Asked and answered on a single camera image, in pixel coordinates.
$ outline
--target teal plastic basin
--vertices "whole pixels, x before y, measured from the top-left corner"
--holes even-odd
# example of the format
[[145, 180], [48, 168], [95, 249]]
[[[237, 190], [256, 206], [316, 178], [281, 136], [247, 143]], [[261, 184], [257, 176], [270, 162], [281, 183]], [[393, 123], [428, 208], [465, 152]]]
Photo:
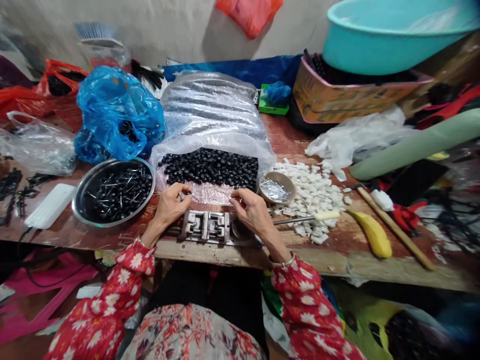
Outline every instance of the teal plastic basin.
[[344, 0], [328, 10], [323, 58], [362, 75], [408, 70], [480, 28], [477, 0]]

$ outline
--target pink stool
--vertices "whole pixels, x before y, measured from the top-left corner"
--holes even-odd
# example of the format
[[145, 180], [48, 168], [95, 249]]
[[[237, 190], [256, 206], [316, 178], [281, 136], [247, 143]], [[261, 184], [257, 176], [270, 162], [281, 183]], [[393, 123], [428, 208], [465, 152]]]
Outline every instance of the pink stool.
[[[29, 255], [25, 260], [32, 260], [33, 254]], [[38, 272], [30, 272], [31, 277], [40, 285], [54, 284], [62, 279], [65, 279], [69, 274], [78, 271], [84, 264], [79, 262], [72, 254], [66, 252], [58, 256], [60, 266]], [[85, 266], [75, 275], [65, 281], [48, 287], [38, 287], [27, 277], [24, 268], [15, 270], [5, 285], [15, 290], [15, 294], [10, 298], [10, 302], [3, 307], [0, 307], [0, 314], [2, 315], [3, 327], [0, 329], [0, 345], [20, 338], [24, 335], [38, 332], [55, 323], [59, 318], [49, 319], [55, 310], [65, 301], [70, 293], [85, 280], [92, 279], [97, 275], [97, 270], [91, 266]], [[52, 289], [61, 290], [55, 297], [35, 316], [32, 321], [27, 321], [23, 316], [20, 308], [12, 299], [23, 298], [32, 294], [43, 293]]]

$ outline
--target blue tarp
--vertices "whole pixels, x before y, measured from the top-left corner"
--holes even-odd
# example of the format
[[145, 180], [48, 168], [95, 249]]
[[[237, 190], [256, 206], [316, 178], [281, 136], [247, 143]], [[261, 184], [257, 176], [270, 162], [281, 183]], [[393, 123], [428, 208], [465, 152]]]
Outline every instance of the blue tarp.
[[302, 54], [293, 56], [275, 56], [256, 60], [232, 60], [202, 62], [164, 66], [165, 78], [172, 82], [175, 73], [182, 70], [200, 70], [218, 72], [233, 76], [242, 81], [252, 83], [260, 89], [262, 84], [273, 84], [282, 81], [293, 88], [300, 67]]

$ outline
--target wooden workbench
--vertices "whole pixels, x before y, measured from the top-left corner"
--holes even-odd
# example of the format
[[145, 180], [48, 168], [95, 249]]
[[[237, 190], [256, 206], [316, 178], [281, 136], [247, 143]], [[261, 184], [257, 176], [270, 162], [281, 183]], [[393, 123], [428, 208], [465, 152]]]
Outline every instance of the wooden workbench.
[[[278, 159], [288, 158], [290, 161], [302, 161], [306, 164], [316, 164], [318, 158], [305, 156], [305, 148], [314, 137], [309, 137], [296, 131], [283, 116], [262, 114], [270, 142]], [[22, 184], [32, 175], [15, 161], [0, 162], [0, 176], [12, 167], [18, 167], [23, 172]], [[25, 209], [28, 216], [36, 205], [48, 194], [57, 183], [76, 186], [90, 166], [80, 163], [74, 174], [45, 183], [40, 194], [34, 199], [26, 199]], [[348, 174], [347, 181], [339, 183], [331, 177], [334, 184], [348, 187], [356, 181]], [[356, 191], [348, 194], [353, 204], [348, 206], [353, 211], [361, 211], [374, 216], [382, 225], [382, 221], [373, 210], [360, 198]], [[100, 251], [121, 251], [145, 230], [155, 213], [158, 204], [158, 193], [150, 200], [144, 212], [134, 221], [112, 228], [96, 228], [78, 221], [68, 207], [48, 230], [32, 231], [24, 242], [42, 244], [72, 249], [88, 249]], [[196, 210], [232, 211], [231, 207], [208, 206], [194, 204]], [[393, 257], [379, 260], [371, 253], [367, 239], [357, 223], [346, 213], [343, 213], [337, 227], [330, 231], [329, 239], [322, 245], [311, 243], [307, 237], [300, 237], [284, 226], [279, 227], [287, 246], [293, 249], [301, 259], [312, 264], [321, 274], [357, 279], [368, 279], [384, 282], [394, 282], [412, 285], [436, 287], [467, 292], [478, 292], [480, 280], [478, 273], [480, 262], [461, 252], [445, 252], [440, 250], [440, 261], [435, 257], [434, 250], [441, 249], [425, 229], [414, 242], [437, 265], [436, 271], [427, 271], [411, 256], [408, 250], [384, 226], [393, 248]], [[13, 217], [9, 226], [0, 227], [0, 239], [17, 241], [24, 231], [23, 221]], [[219, 265], [268, 268], [269, 262], [265, 249], [220, 246], [202, 244], [190, 241], [177, 241], [172, 237], [163, 237], [157, 245], [155, 255], [158, 258], [206, 262]]]

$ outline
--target hammer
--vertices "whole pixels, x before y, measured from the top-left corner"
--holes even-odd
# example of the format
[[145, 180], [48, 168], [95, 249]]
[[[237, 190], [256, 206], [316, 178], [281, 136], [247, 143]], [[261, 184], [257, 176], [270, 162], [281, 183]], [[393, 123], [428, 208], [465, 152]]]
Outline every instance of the hammer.
[[419, 249], [417, 245], [407, 236], [407, 234], [397, 225], [397, 223], [383, 211], [370, 196], [370, 194], [364, 189], [363, 184], [358, 183], [354, 186], [350, 186], [351, 189], [356, 189], [360, 196], [366, 201], [368, 205], [377, 213], [377, 215], [386, 223], [390, 230], [400, 239], [403, 245], [411, 251], [416, 257], [418, 262], [422, 264], [427, 270], [435, 270], [435, 265], [429, 260], [429, 258]]

